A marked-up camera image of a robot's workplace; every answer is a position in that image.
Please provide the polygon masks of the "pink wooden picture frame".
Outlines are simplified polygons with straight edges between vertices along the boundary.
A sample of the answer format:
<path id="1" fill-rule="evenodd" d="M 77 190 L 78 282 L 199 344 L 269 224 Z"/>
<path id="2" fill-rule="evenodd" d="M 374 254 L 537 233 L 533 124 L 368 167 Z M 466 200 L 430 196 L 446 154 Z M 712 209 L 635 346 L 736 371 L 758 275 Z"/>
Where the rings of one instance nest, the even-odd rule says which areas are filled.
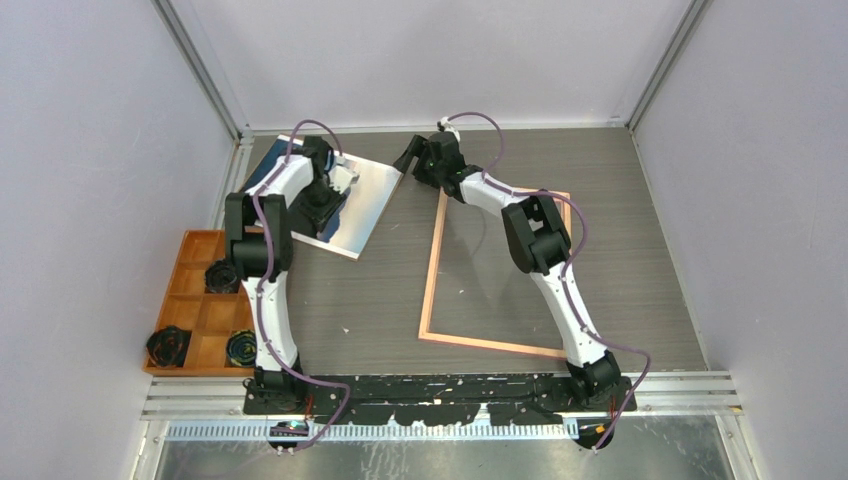
<path id="1" fill-rule="evenodd" d="M 565 351 L 562 349 L 546 348 L 511 342 L 501 342 L 467 336 L 449 335 L 433 332 L 430 330 L 434 311 L 434 301 L 436 298 L 437 281 L 439 276 L 438 267 L 440 263 L 442 241 L 446 226 L 448 200 L 449 197 L 444 192 L 441 192 L 439 194 L 417 339 L 421 341 L 433 342 L 443 345 L 453 345 L 490 351 L 500 351 L 520 355 L 552 358 L 564 361 Z"/>

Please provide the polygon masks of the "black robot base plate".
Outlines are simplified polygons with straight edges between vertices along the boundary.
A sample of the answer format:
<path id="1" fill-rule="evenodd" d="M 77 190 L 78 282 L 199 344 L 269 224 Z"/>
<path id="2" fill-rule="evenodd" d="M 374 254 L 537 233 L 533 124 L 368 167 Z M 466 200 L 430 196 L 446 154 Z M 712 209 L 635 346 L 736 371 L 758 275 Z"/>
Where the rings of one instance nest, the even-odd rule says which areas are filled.
<path id="1" fill-rule="evenodd" d="M 445 375 L 329 375 L 307 383 L 300 401 L 249 397 L 247 378 L 243 411 L 247 415 L 295 415 L 336 425 L 468 425 L 485 414 L 494 426 L 547 425 L 566 413 L 610 419 L 623 406 L 636 408 L 627 396 L 632 382 L 607 399 L 582 403 L 569 388 L 569 376 L 551 373 Z"/>

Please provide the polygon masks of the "landscape photo print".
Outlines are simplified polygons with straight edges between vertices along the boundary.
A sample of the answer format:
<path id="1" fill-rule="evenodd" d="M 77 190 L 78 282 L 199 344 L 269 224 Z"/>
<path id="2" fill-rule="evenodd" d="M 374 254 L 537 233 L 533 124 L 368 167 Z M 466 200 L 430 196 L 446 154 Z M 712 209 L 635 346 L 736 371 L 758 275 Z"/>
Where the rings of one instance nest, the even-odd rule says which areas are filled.
<path id="1" fill-rule="evenodd" d="M 335 164 L 354 162 L 358 165 L 358 182 L 321 234 L 292 231 L 292 237 L 301 243 L 356 261 L 374 232 L 402 174 L 387 164 L 337 150 L 334 153 Z M 284 172 L 265 191 L 267 194 L 283 194 L 286 197 L 290 225 L 295 188 L 306 185 L 306 166 L 306 159 L 294 152 Z"/>

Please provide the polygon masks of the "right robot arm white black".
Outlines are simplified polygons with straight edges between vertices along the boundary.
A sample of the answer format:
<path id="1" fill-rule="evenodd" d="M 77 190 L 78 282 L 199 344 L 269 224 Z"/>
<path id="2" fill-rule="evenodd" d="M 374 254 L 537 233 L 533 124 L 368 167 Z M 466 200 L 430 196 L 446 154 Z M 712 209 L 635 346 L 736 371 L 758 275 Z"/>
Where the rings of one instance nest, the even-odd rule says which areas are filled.
<path id="1" fill-rule="evenodd" d="M 518 190 L 468 164 L 456 134 L 415 135 L 393 166 L 462 204 L 502 220 L 515 266 L 541 291 L 562 337 L 574 403 L 596 410 L 622 386 L 622 373 L 601 340 L 573 272 L 572 242 L 555 195 Z"/>

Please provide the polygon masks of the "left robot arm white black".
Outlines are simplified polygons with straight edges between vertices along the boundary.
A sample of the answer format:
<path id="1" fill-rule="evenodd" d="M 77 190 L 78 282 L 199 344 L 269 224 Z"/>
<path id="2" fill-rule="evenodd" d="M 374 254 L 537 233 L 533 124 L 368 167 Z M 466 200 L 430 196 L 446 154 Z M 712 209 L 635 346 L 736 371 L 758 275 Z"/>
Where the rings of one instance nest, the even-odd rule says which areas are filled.
<path id="1" fill-rule="evenodd" d="M 286 299 L 295 232 L 322 233 L 347 196 L 332 184 L 336 155 L 319 136 L 288 139 L 271 169 L 225 199 L 226 258 L 248 295 L 257 342 L 249 397 L 268 398 L 284 414 L 298 412 L 307 379 L 291 332 Z"/>

